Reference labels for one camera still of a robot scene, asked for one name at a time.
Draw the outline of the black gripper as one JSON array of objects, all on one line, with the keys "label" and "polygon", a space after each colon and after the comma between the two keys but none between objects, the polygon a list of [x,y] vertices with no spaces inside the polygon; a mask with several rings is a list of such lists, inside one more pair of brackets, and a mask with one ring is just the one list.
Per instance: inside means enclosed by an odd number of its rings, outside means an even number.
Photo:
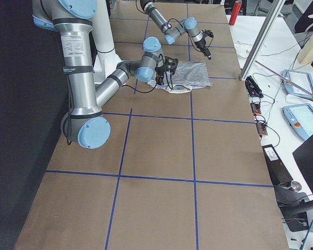
[{"label": "black gripper", "polygon": [[197,49],[199,49],[205,57],[207,57],[209,60],[212,59],[211,53],[209,51],[209,45],[206,46],[206,37],[210,37],[211,40],[214,38],[214,34],[211,30],[204,30],[200,31],[196,36],[192,38],[193,42],[195,43]]},{"label": "black gripper", "polygon": [[172,75],[175,74],[178,66],[178,58],[171,58],[168,56],[161,56],[161,65],[155,68],[156,77],[155,81],[157,85],[163,84],[164,74],[169,72]]}]

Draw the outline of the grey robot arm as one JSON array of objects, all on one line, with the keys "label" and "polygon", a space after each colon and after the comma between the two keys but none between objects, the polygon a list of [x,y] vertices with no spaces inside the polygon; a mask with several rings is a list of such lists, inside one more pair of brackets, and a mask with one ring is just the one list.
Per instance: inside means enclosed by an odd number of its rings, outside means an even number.
[{"label": "grey robot arm", "polygon": [[68,143],[102,146],[111,133],[102,107],[126,81],[135,77],[161,84],[166,73],[176,70],[177,60],[164,56],[155,37],[144,40],[140,60],[120,60],[106,1],[33,1],[32,8],[37,27],[60,34],[69,100],[62,132]]},{"label": "grey robot arm", "polygon": [[166,20],[160,11],[154,6],[154,1],[140,1],[143,12],[148,15],[164,34],[164,38],[169,45],[175,43],[183,34],[187,33],[191,41],[194,42],[196,50],[202,52],[209,60],[212,59],[209,45],[205,38],[214,38],[211,30],[201,30],[194,17],[184,18],[181,21],[171,18]]}]

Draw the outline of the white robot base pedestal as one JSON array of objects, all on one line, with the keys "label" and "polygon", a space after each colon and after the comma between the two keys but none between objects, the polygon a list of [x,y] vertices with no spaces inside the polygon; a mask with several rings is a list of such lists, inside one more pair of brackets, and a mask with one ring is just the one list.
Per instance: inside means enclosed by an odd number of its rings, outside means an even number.
[{"label": "white robot base pedestal", "polygon": [[101,84],[122,60],[117,55],[105,0],[97,0],[97,11],[91,19],[92,35],[97,49],[94,63],[95,84]]}]

